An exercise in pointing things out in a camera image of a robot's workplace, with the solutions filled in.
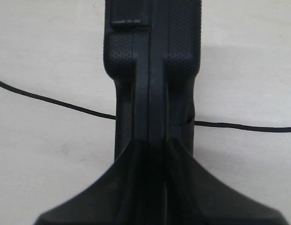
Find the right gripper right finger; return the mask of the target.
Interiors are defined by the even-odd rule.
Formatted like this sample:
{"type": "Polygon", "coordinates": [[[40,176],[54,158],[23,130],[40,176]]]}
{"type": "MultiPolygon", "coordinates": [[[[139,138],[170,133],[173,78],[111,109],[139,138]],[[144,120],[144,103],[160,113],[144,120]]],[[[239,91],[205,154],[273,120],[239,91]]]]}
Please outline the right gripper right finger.
{"type": "Polygon", "coordinates": [[[284,216],[237,192],[205,170],[172,138],[167,143],[171,225],[286,225],[284,216]]]}

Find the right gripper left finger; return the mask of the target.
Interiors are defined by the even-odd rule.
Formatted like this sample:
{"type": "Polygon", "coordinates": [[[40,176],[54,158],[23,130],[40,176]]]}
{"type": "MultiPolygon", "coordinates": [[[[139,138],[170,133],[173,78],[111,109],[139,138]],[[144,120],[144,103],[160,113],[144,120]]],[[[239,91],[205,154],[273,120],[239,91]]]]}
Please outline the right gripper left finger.
{"type": "Polygon", "coordinates": [[[130,140],[91,186],[41,214],[37,225],[164,225],[165,183],[150,146],[130,140]]]}

